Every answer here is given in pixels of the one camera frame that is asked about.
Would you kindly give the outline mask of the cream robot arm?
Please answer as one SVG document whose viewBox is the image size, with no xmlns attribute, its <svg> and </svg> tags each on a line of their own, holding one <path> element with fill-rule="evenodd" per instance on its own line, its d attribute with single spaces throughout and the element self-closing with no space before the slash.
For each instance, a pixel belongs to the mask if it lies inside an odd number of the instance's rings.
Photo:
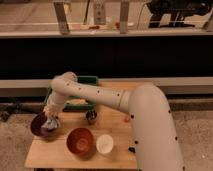
<svg viewBox="0 0 213 171">
<path fill-rule="evenodd" d="M 77 82 L 73 72 L 50 82 L 52 93 L 44 107 L 56 117 L 69 96 L 80 97 L 129 114 L 138 171 L 184 171 L 185 166 L 168 100 L 152 83 L 133 90 L 116 90 Z"/>
</svg>

